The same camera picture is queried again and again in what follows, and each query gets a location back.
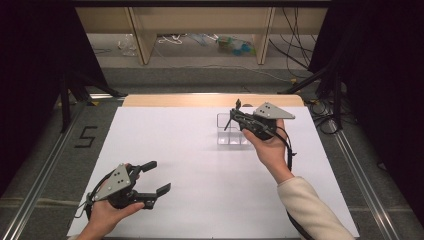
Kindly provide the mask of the clear plastic organizer box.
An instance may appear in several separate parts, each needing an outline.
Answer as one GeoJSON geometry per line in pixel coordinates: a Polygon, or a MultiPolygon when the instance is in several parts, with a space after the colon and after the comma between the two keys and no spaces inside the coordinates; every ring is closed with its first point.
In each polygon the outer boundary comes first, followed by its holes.
{"type": "Polygon", "coordinates": [[[229,113],[218,113],[216,118],[217,144],[248,146],[250,142],[240,130],[239,124],[230,118],[229,113]]]}

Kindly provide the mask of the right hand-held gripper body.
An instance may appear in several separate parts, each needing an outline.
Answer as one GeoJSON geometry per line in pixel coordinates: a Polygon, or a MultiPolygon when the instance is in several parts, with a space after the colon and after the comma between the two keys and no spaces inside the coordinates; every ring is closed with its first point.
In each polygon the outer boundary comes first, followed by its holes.
{"type": "Polygon", "coordinates": [[[263,103],[247,118],[242,119],[242,128],[252,132],[261,140],[272,138],[276,131],[277,119],[294,119],[295,116],[269,102],[263,103]]]}

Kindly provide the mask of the light wooden desk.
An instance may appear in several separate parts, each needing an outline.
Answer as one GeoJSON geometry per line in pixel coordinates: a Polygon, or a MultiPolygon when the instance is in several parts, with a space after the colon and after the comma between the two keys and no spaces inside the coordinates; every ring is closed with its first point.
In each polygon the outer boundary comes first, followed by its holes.
{"type": "Polygon", "coordinates": [[[301,7],[78,7],[88,33],[131,34],[142,65],[149,62],[159,34],[250,34],[257,63],[265,63],[272,34],[288,34],[298,27],[302,35],[317,35],[325,8],[301,7]]]}

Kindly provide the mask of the clear plastic bag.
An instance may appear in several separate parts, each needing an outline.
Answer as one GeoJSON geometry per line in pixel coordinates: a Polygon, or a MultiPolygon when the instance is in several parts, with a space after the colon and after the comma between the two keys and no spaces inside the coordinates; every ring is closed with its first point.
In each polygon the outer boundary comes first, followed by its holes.
{"type": "Polygon", "coordinates": [[[126,34],[118,41],[117,46],[124,56],[137,56],[137,47],[132,34],[126,34]]]}

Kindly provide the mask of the wooden table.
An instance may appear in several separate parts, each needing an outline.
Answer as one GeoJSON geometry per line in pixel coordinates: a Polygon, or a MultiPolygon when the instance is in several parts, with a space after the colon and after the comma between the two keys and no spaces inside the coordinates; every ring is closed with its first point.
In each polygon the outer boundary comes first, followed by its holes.
{"type": "Polygon", "coordinates": [[[237,99],[243,104],[260,106],[270,102],[282,107],[303,107],[304,102],[298,95],[274,94],[228,94],[228,93],[190,93],[190,94],[132,94],[128,95],[123,107],[232,107],[237,99]]]}

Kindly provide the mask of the black makeup brush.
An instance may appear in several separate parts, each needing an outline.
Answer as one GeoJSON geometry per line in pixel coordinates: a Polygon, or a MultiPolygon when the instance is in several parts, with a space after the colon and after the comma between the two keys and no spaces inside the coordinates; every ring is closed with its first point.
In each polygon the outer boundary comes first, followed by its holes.
{"type": "MultiPolygon", "coordinates": [[[[234,108],[237,108],[237,109],[239,109],[240,110],[240,108],[241,108],[241,100],[240,99],[237,99],[236,100],[236,103],[235,103],[235,107],[234,108]]],[[[224,130],[227,130],[227,128],[230,126],[230,113],[229,113],[229,120],[228,120],[228,122],[227,122],[227,124],[226,124],[226,126],[225,126],[225,128],[224,128],[224,130]]]]}

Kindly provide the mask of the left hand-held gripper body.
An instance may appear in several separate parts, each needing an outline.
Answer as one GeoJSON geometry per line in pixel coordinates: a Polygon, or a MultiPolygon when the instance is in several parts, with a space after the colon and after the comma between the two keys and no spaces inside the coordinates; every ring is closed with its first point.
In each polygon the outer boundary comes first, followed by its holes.
{"type": "Polygon", "coordinates": [[[145,209],[152,209],[157,200],[156,193],[138,193],[134,189],[142,172],[140,166],[119,164],[87,194],[85,209],[91,210],[95,202],[102,200],[107,200],[116,209],[138,202],[142,202],[145,209]]]}

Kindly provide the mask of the person's right hand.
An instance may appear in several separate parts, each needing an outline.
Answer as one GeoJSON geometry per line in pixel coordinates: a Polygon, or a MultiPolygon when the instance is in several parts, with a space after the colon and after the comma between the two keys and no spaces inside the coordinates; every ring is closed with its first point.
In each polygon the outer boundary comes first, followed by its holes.
{"type": "Polygon", "coordinates": [[[276,120],[277,136],[269,140],[261,140],[249,130],[243,129],[242,133],[248,141],[250,141],[258,155],[259,160],[265,165],[269,171],[286,171],[286,145],[282,139],[286,140],[287,136],[284,133],[285,126],[282,119],[276,120]]]}

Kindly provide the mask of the colourful plastic packaging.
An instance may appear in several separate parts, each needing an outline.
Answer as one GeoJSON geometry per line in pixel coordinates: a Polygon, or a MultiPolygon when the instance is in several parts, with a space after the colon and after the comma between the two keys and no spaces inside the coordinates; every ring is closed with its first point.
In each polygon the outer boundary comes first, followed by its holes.
{"type": "Polygon", "coordinates": [[[244,54],[255,55],[256,51],[249,41],[240,40],[229,36],[219,36],[216,40],[218,48],[234,56],[241,56],[244,54]]]}

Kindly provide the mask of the metal floor rail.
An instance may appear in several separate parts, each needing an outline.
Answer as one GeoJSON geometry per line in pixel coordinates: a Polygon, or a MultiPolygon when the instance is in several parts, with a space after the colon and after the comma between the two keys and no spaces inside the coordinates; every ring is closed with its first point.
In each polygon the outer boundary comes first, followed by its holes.
{"type": "Polygon", "coordinates": [[[28,190],[26,195],[22,199],[18,200],[13,200],[12,198],[6,199],[6,202],[17,207],[17,212],[10,221],[5,233],[2,235],[2,240],[19,240],[65,149],[67,142],[70,139],[74,125],[85,106],[85,102],[75,103],[72,105],[70,122],[66,124],[65,128],[60,131],[58,137],[55,138],[54,145],[49,151],[49,155],[44,159],[43,165],[37,172],[36,178],[31,182],[31,188],[28,190]]]}
{"type": "Polygon", "coordinates": [[[329,122],[330,129],[334,131],[337,143],[347,161],[352,175],[364,197],[365,202],[385,240],[400,240],[400,235],[395,230],[393,221],[377,196],[369,178],[366,176],[356,154],[347,140],[342,128],[334,120],[329,122]]]}

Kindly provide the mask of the dark curtain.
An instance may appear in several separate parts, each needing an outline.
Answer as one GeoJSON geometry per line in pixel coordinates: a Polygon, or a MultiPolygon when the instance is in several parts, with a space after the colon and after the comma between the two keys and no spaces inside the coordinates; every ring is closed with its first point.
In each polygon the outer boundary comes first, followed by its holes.
{"type": "Polygon", "coordinates": [[[33,149],[60,94],[106,83],[74,7],[0,0],[0,196],[33,149]]]}
{"type": "Polygon", "coordinates": [[[361,12],[342,81],[365,134],[424,225],[424,0],[332,0],[309,70],[329,63],[361,12]]]}

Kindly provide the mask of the black tripod stand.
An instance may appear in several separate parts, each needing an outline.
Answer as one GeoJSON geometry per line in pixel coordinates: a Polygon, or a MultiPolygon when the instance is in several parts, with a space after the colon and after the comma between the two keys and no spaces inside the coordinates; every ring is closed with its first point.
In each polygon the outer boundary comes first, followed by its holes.
{"type": "Polygon", "coordinates": [[[294,94],[317,80],[319,80],[319,84],[315,91],[316,96],[319,99],[332,96],[333,108],[330,119],[335,125],[334,132],[338,132],[343,127],[341,123],[341,80],[337,64],[327,64],[300,83],[294,84],[289,89],[282,91],[282,94],[294,94]]]}
{"type": "Polygon", "coordinates": [[[86,89],[87,86],[94,86],[115,98],[126,97],[125,93],[110,88],[105,79],[100,81],[79,71],[66,71],[60,77],[62,133],[64,133],[71,124],[69,94],[72,94],[78,102],[89,101],[91,97],[86,89]]]}

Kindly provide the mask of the person's left hand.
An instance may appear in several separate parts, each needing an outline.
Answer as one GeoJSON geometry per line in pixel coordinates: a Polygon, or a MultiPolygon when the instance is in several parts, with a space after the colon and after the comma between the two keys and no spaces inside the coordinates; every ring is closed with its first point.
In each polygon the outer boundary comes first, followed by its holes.
{"type": "Polygon", "coordinates": [[[82,232],[96,232],[107,235],[121,220],[143,208],[143,203],[135,203],[123,209],[116,209],[107,201],[95,202],[90,220],[82,232]]]}

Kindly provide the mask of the white table mat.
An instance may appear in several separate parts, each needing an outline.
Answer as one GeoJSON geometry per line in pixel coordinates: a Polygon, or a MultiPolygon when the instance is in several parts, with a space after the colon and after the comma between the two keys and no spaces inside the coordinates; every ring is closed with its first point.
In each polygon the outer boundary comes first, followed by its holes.
{"type": "Polygon", "coordinates": [[[135,188],[170,191],[154,208],[122,220],[123,239],[296,239],[276,183],[247,142],[221,145],[226,107],[121,107],[92,172],[88,191],[121,163],[149,161],[135,188]]]}

